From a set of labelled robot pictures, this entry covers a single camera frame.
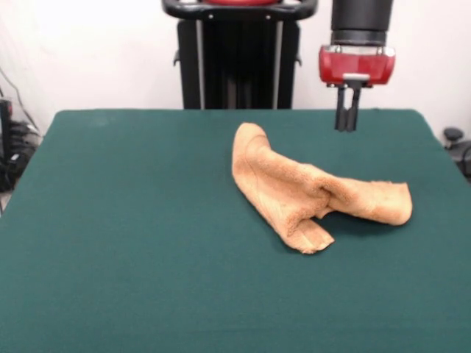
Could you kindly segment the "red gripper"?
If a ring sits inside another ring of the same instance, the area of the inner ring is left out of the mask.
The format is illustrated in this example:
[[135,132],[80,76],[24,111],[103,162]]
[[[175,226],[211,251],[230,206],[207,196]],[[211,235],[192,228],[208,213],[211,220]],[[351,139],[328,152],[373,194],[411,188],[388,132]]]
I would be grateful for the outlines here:
[[[319,50],[319,77],[328,85],[360,82],[386,85],[393,73],[396,51],[387,46],[323,45]],[[349,109],[345,107],[345,86],[337,87],[335,130],[356,131],[361,87],[352,88]]]

